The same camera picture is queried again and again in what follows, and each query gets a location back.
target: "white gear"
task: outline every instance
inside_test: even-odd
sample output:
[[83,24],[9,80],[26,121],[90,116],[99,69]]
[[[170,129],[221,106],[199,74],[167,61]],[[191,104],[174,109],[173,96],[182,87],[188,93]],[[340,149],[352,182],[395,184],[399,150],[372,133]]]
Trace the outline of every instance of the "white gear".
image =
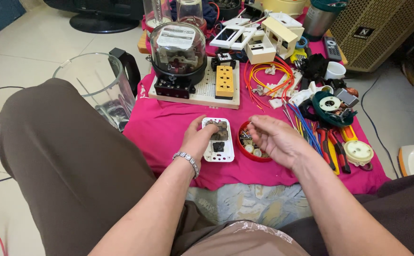
[[261,157],[262,156],[262,151],[259,148],[256,148],[253,152],[253,155]]
[[253,154],[254,147],[253,147],[253,145],[246,145],[245,146],[245,150],[247,150],[248,152],[250,152],[251,154]]

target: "bracelet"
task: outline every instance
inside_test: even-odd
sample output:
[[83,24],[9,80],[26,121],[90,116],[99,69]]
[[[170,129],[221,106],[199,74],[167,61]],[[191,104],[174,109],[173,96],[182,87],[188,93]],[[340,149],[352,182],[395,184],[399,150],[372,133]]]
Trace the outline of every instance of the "bracelet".
[[174,154],[174,156],[172,157],[172,160],[174,160],[176,157],[181,156],[183,158],[185,158],[186,160],[190,161],[190,164],[193,166],[194,169],[194,178],[197,178],[199,176],[199,167],[196,164],[196,161],[194,160],[194,158],[191,157],[191,155],[185,153],[185,152],[177,152]]

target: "power outlet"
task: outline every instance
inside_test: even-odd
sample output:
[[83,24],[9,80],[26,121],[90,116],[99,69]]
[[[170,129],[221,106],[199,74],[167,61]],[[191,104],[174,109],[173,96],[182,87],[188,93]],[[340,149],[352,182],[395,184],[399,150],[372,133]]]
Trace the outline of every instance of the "power outlet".
[[232,100],[233,96],[233,68],[229,66],[217,66],[215,99]]

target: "speaker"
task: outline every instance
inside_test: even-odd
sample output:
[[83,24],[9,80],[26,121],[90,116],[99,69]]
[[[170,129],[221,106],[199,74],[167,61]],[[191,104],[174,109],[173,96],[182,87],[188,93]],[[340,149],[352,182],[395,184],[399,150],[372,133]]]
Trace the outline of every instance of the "speaker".
[[351,0],[330,31],[346,69],[373,72],[414,32],[414,0]]

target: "perforated board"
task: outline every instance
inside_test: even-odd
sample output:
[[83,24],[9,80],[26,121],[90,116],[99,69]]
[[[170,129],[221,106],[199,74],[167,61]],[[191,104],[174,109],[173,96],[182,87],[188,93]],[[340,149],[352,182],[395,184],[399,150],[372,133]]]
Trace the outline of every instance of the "perforated board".
[[175,98],[169,96],[157,95],[155,91],[155,83],[157,83],[157,77],[153,78],[152,86],[149,90],[149,98],[154,98],[162,101],[180,102],[187,104],[203,105],[218,108],[232,108],[238,109],[240,105],[240,68],[239,62],[236,61],[236,67],[233,69],[233,83],[234,83],[234,96],[232,100],[215,99],[215,80],[216,73],[212,71],[210,62],[212,57],[207,57],[207,67],[204,75],[199,84],[195,85],[196,93],[190,93],[190,98]]

